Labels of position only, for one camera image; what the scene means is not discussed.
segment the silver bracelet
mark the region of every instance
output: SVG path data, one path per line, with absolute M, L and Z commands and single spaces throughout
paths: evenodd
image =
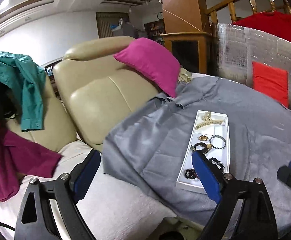
M 221 148 L 214 147 L 213 144 L 211 143 L 211 140 L 212 140 L 213 138 L 220 138 L 220 139 L 222 139 L 222 140 L 224 141 L 224 146 L 221 147 Z M 222 150 L 222 149 L 224 149 L 225 146 L 226 146 L 226 140 L 225 140 L 222 136 L 220 136 L 220 135 L 214 135 L 214 136 L 212 136 L 212 137 L 209 139 L 209 143 L 212 145 L 212 147 L 213 147 L 214 149 L 217 149 L 217 150 Z

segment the beige leather sofa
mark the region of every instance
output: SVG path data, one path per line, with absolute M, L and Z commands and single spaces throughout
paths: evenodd
M 81 139 L 100 151 L 109 131 L 159 91 L 113 58 L 133 40 L 122 36 L 78 44 L 54 68 L 60 96 Z
M 77 138 L 74 125 L 60 100 L 55 97 L 48 76 L 43 93 L 43 104 L 44 130 L 22 132 L 19 118 L 8 120 L 7 127 L 21 137 L 57 152 Z

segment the white box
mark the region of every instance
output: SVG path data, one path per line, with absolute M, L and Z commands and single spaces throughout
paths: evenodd
M 212 148 L 206 154 L 206 157 L 208 159 L 214 157 L 214 158 L 217 158 L 219 161 L 221 161 L 224 165 L 224 173 L 229 172 L 229 168 L 230 168 L 230 136 L 229 136 L 228 116 L 226 114 L 219 114 L 219 113 L 211 112 L 211 119 L 212 120 L 224 120 L 224 122 L 222 124 L 207 125 L 207 126 L 204 126 L 202 128 L 199 128 L 198 130 L 196 130 L 195 127 L 199 123 L 203 122 L 202 118 L 205 116 L 205 114 L 206 114 L 206 111 L 198 110 L 198 112 L 197 112 L 197 117 L 195 118 L 191 138 L 190 138 L 189 145 L 188 145 L 188 149 L 187 149 L 187 152 L 185 154 L 178 179 L 176 181 L 177 188 L 182 188 L 182 189 L 186 189 L 189 191 L 204 193 L 204 194 L 206 194 L 206 191 L 204 190 L 204 187 L 198 178 L 187 179 L 184 176 L 185 170 L 193 169 L 192 151 L 191 151 L 190 147 L 191 147 L 191 145 L 195 145 L 198 142 L 202 142 L 198 139 L 198 136 L 207 135 L 209 138 L 212 137 L 213 135 L 222 136 L 226 141 L 225 148 L 222 150 Z M 220 138 L 213 138 L 212 143 L 214 143 L 215 147 L 222 147 L 224 145 L 223 140 L 221 140 Z

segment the green cloth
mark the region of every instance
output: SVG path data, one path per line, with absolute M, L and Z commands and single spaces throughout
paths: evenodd
M 43 128 L 43 93 L 46 74 L 28 55 L 0 51 L 0 82 L 11 88 L 22 107 L 21 130 Z

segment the silver bolt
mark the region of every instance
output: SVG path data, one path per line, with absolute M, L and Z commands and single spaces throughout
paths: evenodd
M 225 177 L 227 180 L 233 179 L 233 176 L 232 176 L 231 173 L 225 173 L 225 174 L 224 174 L 224 177 Z
M 36 177 L 33 177 L 30 179 L 30 184 L 35 185 L 38 182 L 38 179 Z
M 60 178 L 63 179 L 63 180 L 66 180 L 68 177 L 69 177 L 69 174 L 68 173 L 63 173 L 60 176 Z
M 262 183 L 263 183 L 263 180 L 260 179 L 260 178 L 255 178 L 255 182 L 256 182 L 257 184 L 262 184 Z

